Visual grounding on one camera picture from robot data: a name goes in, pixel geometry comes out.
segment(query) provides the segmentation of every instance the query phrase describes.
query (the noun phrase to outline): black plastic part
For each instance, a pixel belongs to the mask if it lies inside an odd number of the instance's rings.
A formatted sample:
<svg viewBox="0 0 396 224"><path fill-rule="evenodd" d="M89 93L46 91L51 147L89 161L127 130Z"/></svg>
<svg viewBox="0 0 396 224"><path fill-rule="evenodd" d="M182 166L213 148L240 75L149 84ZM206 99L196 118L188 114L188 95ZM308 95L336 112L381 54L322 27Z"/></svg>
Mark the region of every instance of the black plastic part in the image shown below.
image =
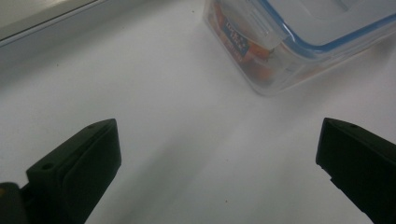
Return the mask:
<svg viewBox="0 0 396 224"><path fill-rule="evenodd" d="M94 123L55 148L26 172L33 195L32 223L84 223L121 163L117 122Z"/></svg>
<svg viewBox="0 0 396 224"><path fill-rule="evenodd" d="M0 223L28 224L20 188L14 183L0 184Z"/></svg>
<svg viewBox="0 0 396 224"><path fill-rule="evenodd" d="M363 128L325 119L317 164L375 224L396 223L396 146Z"/></svg>

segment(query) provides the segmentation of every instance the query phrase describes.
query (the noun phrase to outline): clear plastic container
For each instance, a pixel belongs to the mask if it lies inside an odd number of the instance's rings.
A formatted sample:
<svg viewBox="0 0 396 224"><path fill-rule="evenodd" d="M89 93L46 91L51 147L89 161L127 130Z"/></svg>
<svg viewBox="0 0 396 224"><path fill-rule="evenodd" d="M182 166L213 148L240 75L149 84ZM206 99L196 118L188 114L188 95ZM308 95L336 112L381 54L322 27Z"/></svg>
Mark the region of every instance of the clear plastic container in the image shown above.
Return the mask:
<svg viewBox="0 0 396 224"><path fill-rule="evenodd" d="M396 32L396 0L207 0L206 21L261 94L282 91Z"/></svg>

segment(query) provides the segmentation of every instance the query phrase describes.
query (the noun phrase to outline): blue lid edge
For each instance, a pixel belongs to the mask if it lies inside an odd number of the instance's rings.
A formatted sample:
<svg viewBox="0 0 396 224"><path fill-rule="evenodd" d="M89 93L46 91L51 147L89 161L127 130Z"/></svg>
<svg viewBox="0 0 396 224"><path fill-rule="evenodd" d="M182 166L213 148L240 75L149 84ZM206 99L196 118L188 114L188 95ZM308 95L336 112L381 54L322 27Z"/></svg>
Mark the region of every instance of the blue lid edge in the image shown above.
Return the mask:
<svg viewBox="0 0 396 224"><path fill-rule="evenodd" d="M315 53L326 53L333 49L344 45L347 42L352 41L353 39L357 39L360 36L366 35L379 27L385 26L392 21L396 21L396 13L390 15L382 20L376 21L368 26L360 28L348 35L344 35L334 41L325 44L325 45L311 45L305 41L303 41L299 36L289 26L284 22L283 18L277 13L277 11L271 6L268 0L259 0L262 6L269 12L269 14L273 17L275 22L280 26L280 28L287 34L290 35L290 38L286 39L285 42L288 44L289 47L292 49L302 53L304 56L311 56L312 52Z"/></svg>

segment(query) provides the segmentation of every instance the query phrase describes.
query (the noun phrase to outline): white table surface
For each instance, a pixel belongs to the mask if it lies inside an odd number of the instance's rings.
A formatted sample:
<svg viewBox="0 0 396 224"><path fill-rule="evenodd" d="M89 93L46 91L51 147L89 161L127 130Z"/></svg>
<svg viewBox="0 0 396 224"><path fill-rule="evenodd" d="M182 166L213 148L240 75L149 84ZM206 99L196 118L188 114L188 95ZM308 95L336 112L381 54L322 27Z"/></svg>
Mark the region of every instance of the white table surface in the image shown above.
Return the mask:
<svg viewBox="0 0 396 224"><path fill-rule="evenodd" d="M203 9L109 0L0 48L0 182L115 118L122 166L87 223L371 223L315 157L325 117L396 143L396 37L263 97Z"/></svg>

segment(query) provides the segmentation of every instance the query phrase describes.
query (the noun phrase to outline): screw hole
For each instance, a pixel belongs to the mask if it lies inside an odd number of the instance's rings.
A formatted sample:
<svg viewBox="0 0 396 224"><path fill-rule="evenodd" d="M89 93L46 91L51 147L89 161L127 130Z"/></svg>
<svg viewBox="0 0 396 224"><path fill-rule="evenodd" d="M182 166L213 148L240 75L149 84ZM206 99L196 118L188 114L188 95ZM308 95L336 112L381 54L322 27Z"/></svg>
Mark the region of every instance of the screw hole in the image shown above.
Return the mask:
<svg viewBox="0 0 396 224"><path fill-rule="evenodd" d="M52 164L52 163L47 163L47 164L43 165L43 167L41 167L41 169L43 169L43 170L49 170L49 169L52 168L52 167L53 167L53 164Z"/></svg>

